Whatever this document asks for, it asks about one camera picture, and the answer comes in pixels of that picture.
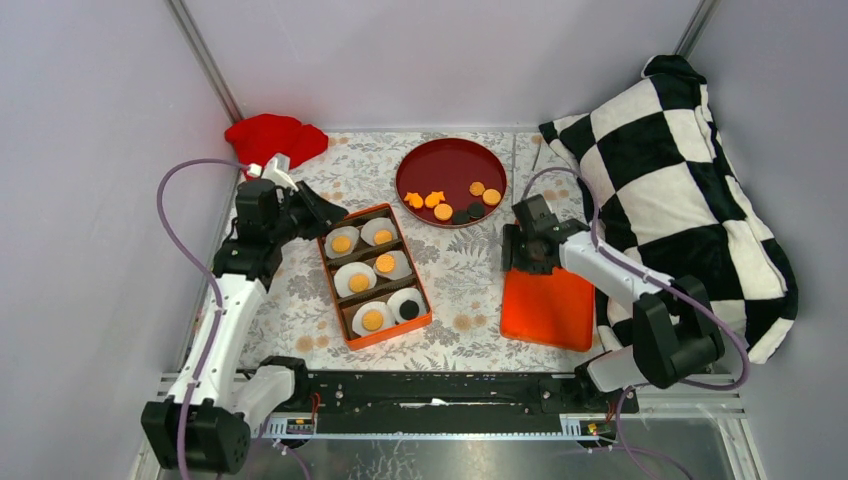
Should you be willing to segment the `orange cookie tin box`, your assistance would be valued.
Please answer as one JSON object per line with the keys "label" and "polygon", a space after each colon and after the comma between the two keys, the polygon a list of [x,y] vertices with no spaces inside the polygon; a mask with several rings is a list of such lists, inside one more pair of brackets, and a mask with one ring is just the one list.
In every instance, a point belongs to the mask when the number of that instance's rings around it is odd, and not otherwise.
{"label": "orange cookie tin box", "polygon": [[317,244],[342,337],[351,350],[431,324],[428,296],[389,204],[348,215]]}

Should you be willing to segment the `orange tin lid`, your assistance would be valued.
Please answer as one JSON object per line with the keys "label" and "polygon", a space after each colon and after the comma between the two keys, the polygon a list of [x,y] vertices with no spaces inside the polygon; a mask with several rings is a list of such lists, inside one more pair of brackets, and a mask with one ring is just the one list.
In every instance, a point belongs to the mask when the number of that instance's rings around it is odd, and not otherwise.
{"label": "orange tin lid", "polygon": [[595,289],[562,269],[550,275],[505,274],[500,333],[503,337],[576,352],[591,349]]}

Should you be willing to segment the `dark red round plate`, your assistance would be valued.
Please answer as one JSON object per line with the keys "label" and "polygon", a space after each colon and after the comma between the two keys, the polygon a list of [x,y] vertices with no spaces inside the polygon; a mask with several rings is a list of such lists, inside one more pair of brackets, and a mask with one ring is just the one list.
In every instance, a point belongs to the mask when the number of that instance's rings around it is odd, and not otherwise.
{"label": "dark red round plate", "polygon": [[[481,182],[486,189],[501,192],[497,206],[485,205],[481,196],[469,193],[472,182]],[[395,190],[403,207],[418,220],[439,228],[462,228],[474,225],[491,216],[506,199],[509,186],[507,172],[500,159],[488,148],[471,140],[442,138],[427,141],[407,153],[396,169]],[[433,191],[443,191],[446,201],[454,211],[466,210],[473,202],[486,207],[486,215],[466,225],[455,226],[451,219],[437,220],[433,209],[425,205],[415,210],[404,201],[407,192],[417,192],[423,199]]]}

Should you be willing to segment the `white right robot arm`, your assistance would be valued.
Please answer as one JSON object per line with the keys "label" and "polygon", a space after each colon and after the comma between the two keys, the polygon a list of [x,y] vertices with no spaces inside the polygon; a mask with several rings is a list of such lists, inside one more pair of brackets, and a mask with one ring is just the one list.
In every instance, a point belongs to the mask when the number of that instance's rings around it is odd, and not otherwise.
{"label": "white right robot arm", "polygon": [[559,220],[540,195],[512,210],[516,221],[503,228],[503,271],[575,274],[624,307],[632,320],[628,346],[577,369],[573,396],[583,410],[601,410],[613,391],[626,387],[668,388],[724,356],[725,344],[699,280],[674,279],[638,265],[586,224]]}

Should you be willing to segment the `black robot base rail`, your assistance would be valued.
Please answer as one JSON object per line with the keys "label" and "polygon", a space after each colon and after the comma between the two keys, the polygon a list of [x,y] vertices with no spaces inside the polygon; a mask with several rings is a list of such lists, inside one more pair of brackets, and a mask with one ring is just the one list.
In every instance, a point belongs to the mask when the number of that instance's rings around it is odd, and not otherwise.
{"label": "black robot base rail", "polygon": [[634,394],[572,374],[311,371],[276,409],[320,434],[561,434],[566,418],[636,413]]}

